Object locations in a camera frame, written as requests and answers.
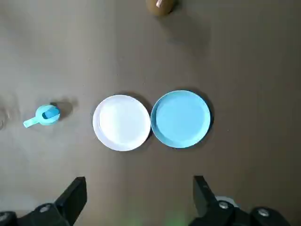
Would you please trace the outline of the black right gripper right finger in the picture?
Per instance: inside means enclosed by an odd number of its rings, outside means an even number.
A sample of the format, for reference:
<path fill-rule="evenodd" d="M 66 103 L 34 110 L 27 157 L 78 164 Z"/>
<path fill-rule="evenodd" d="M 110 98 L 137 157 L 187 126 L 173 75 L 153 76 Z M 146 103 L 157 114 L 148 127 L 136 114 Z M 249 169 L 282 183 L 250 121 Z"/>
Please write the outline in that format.
<path fill-rule="evenodd" d="M 247 213 L 227 200 L 216 199 L 203 176 L 193 178 L 193 198 L 198 217 L 190 226 L 288 226 L 276 210 L 255 207 Z"/>

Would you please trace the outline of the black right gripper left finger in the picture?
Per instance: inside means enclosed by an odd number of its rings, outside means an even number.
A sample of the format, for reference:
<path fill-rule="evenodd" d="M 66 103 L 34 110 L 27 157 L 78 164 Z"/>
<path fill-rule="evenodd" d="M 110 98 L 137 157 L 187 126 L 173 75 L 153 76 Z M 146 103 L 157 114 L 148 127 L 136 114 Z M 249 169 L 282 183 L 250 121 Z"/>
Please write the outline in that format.
<path fill-rule="evenodd" d="M 17 217 L 13 211 L 2 211 L 0 224 L 2 226 L 72 226 L 86 203 L 86 178 L 77 177 L 53 203 L 44 203 L 22 217 Z"/>

